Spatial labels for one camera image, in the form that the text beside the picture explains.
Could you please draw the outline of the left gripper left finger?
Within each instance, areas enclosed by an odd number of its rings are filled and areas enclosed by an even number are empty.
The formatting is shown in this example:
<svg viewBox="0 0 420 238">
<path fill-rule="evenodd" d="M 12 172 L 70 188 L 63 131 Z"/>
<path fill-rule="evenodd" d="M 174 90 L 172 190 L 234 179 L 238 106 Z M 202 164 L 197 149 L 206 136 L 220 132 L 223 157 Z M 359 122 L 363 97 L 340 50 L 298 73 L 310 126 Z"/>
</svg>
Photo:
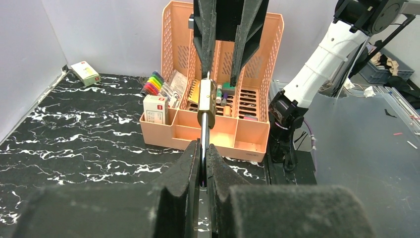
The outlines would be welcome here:
<svg viewBox="0 0 420 238">
<path fill-rule="evenodd" d="M 39 190 L 15 238 L 195 238 L 200 141 L 147 184 L 63 185 Z"/>
</svg>

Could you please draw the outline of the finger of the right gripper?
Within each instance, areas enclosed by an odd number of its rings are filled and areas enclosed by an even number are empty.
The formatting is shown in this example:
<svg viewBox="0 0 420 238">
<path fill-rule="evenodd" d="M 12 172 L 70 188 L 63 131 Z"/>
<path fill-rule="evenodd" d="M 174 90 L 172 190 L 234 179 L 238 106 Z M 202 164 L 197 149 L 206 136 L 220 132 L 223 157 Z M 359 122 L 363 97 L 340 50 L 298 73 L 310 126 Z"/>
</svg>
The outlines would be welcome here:
<svg viewBox="0 0 420 238">
<path fill-rule="evenodd" d="M 241 70 L 260 47 L 269 1 L 244 0 L 236 27 L 230 85 L 236 86 Z"/>
<path fill-rule="evenodd" d="M 207 78 L 211 72 L 216 33 L 216 1 L 193 1 L 193 43 L 201 61 L 201 78 Z"/>
</svg>

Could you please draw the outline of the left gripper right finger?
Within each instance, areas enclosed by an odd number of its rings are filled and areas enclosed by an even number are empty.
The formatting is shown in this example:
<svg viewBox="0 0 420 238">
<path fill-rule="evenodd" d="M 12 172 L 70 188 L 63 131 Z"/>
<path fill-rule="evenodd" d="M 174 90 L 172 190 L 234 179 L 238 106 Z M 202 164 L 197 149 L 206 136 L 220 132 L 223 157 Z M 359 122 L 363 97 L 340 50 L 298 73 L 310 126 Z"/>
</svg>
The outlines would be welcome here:
<svg viewBox="0 0 420 238">
<path fill-rule="evenodd" d="M 373 238 L 359 199 L 347 188 L 252 185 L 214 145 L 207 149 L 213 238 Z"/>
</svg>

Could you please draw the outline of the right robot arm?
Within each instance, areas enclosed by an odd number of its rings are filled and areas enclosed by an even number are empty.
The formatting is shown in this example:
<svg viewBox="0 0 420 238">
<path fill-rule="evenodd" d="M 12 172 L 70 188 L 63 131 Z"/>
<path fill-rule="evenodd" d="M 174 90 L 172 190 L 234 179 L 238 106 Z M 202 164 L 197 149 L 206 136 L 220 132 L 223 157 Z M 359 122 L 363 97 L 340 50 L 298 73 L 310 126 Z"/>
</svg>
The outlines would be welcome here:
<svg viewBox="0 0 420 238">
<path fill-rule="evenodd" d="M 369 37 L 382 32 L 400 14 L 402 0 L 340 0 L 333 20 L 316 50 L 298 74 L 269 104 L 274 116 L 270 134 L 287 171 L 297 163 L 292 135 L 304 120 L 316 92 L 348 55 Z M 210 130 L 215 124 L 216 84 L 211 80 L 216 41 L 233 42 L 229 83 L 235 86 L 242 68 L 260 47 L 267 12 L 266 0 L 196 0 L 193 2 L 193 42 L 201 61 L 198 122 L 201 132 L 200 170 L 210 159 Z"/>
</svg>

